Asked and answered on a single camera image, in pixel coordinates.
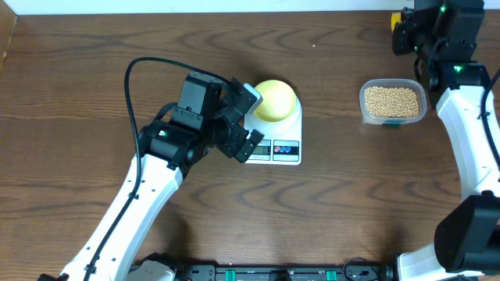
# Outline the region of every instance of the white scale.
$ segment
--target white scale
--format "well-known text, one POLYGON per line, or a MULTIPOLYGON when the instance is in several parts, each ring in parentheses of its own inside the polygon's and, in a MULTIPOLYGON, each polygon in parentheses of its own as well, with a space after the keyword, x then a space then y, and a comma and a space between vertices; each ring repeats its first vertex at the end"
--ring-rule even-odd
POLYGON ((258 130, 264 134, 264 138, 246 163, 300 164, 302 160, 302 105, 298 98, 293 112, 286 119, 279 122, 267 122, 253 113, 246 114, 244 127, 250 132, 258 130))

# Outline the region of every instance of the white wall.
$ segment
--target white wall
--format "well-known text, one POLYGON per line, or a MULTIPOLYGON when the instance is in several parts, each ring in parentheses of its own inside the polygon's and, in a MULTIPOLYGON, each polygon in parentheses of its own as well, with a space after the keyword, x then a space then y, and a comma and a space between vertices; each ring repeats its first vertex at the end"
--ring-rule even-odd
MULTIPOLYGON (((413 0, 4 0, 18 15, 400 10, 413 0)), ((500 9, 500 0, 485 0, 500 9)))

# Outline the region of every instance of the plastic container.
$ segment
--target plastic container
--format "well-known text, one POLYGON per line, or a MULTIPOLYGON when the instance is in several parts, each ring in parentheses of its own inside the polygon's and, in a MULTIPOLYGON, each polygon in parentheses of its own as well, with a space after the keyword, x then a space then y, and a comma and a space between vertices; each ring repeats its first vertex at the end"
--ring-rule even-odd
POLYGON ((425 91, 418 82, 408 79, 375 79, 366 82, 359 91, 359 103, 361 104, 361 113, 362 113, 362 122, 373 125, 382 125, 382 124, 408 124, 420 121, 427 111, 427 99, 425 96, 425 91), (386 87, 386 88, 395 88, 395 87, 404 87, 406 89, 410 89, 415 92, 416 100, 419 105, 419 115, 414 117, 376 117, 371 115, 366 109, 365 102, 365 90, 369 87, 386 87))

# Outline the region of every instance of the wooden tabletop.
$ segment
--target wooden tabletop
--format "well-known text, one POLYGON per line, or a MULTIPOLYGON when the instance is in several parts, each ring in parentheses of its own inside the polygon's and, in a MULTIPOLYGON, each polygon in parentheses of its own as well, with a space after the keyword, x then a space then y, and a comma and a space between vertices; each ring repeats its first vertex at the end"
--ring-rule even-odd
MULTIPOLYGON (((391 50, 391 12, 22 16, 0 76, 0 275, 57 275, 84 246, 134 155, 123 75, 135 57, 176 59, 301 98, 299 166, 243 165, 216 149, 190 171, 137 253, 220 264, 384 260, 433 241, 460 201, 436 112, 364 125, 359 89, 414 79, 391 50)), ((500 66, 500 12, 475 59, 500 66)), ((187 72, 142 62, 131 78, 139 127, 178 101, 187 72)))

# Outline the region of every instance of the digital scale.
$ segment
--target digital scale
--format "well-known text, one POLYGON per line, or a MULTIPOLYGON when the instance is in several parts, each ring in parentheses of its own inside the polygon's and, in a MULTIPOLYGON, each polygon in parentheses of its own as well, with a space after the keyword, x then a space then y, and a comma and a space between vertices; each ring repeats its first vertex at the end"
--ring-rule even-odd
POLYGON ((258 130, 264 138, 248 158, 248 164, 298 165, 302 160, 302 105, 297 98, 291 114, 267 122, 254 113, 245 115, 246 130, 258 130))

